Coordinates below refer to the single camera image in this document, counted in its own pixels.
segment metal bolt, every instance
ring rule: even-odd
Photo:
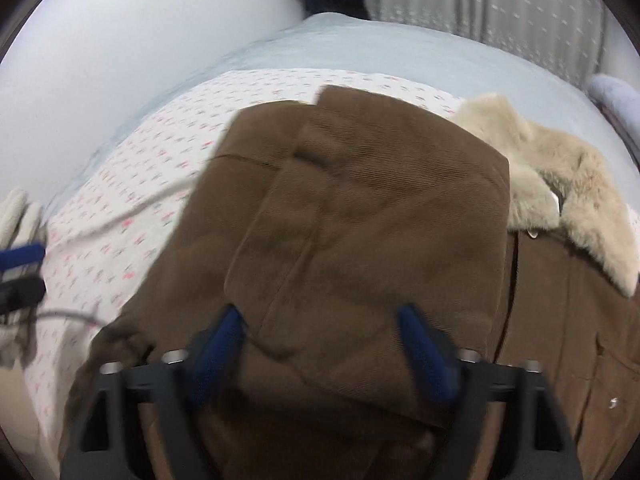
[[[168,365],[184,361],[189,353],[186,350],[171,350],[162,356],[162,362]]]
[[[542,371],[542,366],[538,361],[526,361],[524,363],[525,370],[527,372],[534,372],[539,374]]]
[[[100,367],[100,373],[102,375],[117,374],[121,370],[122,363],[119,362],[105,363]]]
[[[458,351],[458,359],[467,363],[477,363],[482,360],[482,356],[475,350],[462,348]]]

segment brown jacket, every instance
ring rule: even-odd
[[[448,414],[414,393],[395,322],[411,301],[463,348],[542,362],[585,478],[608,478],[640,430],[638,297],[560,234],[509,235],[509,206],[505,158],[409,104],[329,88],[249,108],[95,338],[65,426],[101,364],[183,348],[231,301],[249,341],[197,416],[226,480],[418,478]]]

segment white wall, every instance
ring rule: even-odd
[[[297,0],[45,0],[0,63],[0,201],[48,201],[123,117],[301,20]]]
[[[628,35],[607,11],[607,28],[600,71],[628,82],[640,92],[640,55]]]

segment patterned curtain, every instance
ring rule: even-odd
[[[601,0],[367,0],[367,6],[374,19],[481,41],[578,87],[602,54]]]

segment fur collar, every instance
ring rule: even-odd
[[[639,269],[634,234],[625,203],[596,148],[526,120],[497,94],[467,101],[452,121],[509,160],[510,230],[563,228],[622,294],[634,294]],[[561,212],[552,192],[564,201]]]

